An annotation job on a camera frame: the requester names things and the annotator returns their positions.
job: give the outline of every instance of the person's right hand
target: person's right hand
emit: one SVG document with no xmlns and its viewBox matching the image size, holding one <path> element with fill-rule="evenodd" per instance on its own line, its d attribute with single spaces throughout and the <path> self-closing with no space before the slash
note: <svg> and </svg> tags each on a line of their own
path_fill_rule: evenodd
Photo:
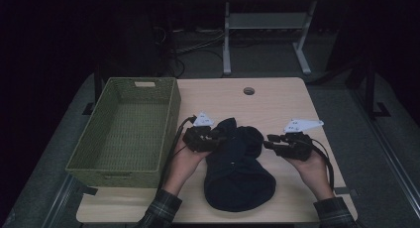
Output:
<svg viewBox="0 0 420 228">
<path fill-rule="evenodd" d="M 311 189 L 318 200 L 335 197 L 328 182 L 325 162 L 318 153 L 312 151 L 310 158 L 306 162 L 284 159 L 299 171 L 303 182 Z"/>
<path fill-rule="evenodd" d="M 192 176 L 198 164 L 210 154 L 210 152 L 192 152 L 183 142 L 184 134 L 179 137 L 176 144 L 170 172 L 163 189 L 173 195 L 178 196 L 185 182 Z"/>
</svg>

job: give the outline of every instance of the black cloth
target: black cloth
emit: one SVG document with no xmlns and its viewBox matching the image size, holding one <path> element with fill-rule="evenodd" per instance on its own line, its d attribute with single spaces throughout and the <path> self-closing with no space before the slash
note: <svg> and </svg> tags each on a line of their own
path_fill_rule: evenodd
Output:
<svg viewBox="0 0 420 228">
<path fill-rule="evenodd" d="M 214 129 L 227 137 L 220 148 L 206 158 L 204 194 L 219 210 L 240 212 L 254 209 L 275 193 L 275 178 L 256 158 L 261 154 L 263 135 L 254 127 L 239 127 L 235 118 Z"/>
</svg>

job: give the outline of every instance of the green woven basket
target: green woven basket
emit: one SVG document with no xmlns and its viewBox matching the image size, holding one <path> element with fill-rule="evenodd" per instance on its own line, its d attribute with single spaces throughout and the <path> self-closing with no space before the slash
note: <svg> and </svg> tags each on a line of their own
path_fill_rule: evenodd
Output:
<svg viewBox="0 0 420 228">
<path fill-rule="evenodd" d="M 175 78 L 111 77 L 66 170 L 89 186 L 158 187 L 180 102 Z"/>
</svg>

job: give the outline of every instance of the table hole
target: table hole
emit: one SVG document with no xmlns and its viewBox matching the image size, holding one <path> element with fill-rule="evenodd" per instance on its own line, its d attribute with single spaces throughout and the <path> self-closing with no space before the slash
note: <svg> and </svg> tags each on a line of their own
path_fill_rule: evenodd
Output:
<svg viewBox="0 0 420 228">
<path fill-rule="evenodd" d="M 247 95 L 254 95 L 254 93 L 256 93 L 256 91 L 251 87 L 246 87 L 246 88 L 244 88 L 244 93 L 247 94 Z"/>
</svg>

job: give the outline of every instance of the wooden table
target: wooden table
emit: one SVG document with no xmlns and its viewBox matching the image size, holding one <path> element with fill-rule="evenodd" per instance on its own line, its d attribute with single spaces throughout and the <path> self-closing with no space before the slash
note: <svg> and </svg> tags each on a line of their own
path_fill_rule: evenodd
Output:
<svg viewBox="0 0 420 228">
<path fill-rule="evenodd" d="M 178 86 L 182 97 L 179 124 L 185 118 L 204 111 L 215 121 L 215 125 L 235 117 L 238 126 L 254 126 L 266 136 L 283 134 L 283 128 L 292 118 L 318 120 L 306 86 L 300 78 L 180 79 Z M 252 87 L 255 94 L 246 95 L 245 87 Z M 325 146 L 334 167 L 335 187 L 345 187 L 322 127 L 304 133 Z M 270 201 L 256 209 L 239 213 L 212 208 L 203 193 L 206 174 L 206 163 L 203 161 L 179 195 L 183 202 L 174 222 L 317 222 L 318 216 L 312 205 L 316 199 L 296 169 L 267 149 L 262 149 L 258 161 L 277 182 L 276 192 Z M 76 214 L 77 220 L 82 223 L 137 222 L 143 217 L 155 192 L 155 189 L 148 188 L 98 187 L 95 196 L 84 194 Z M 356 219 L 357 211 L 350 196 L 342 196 Z"/>
</svg>

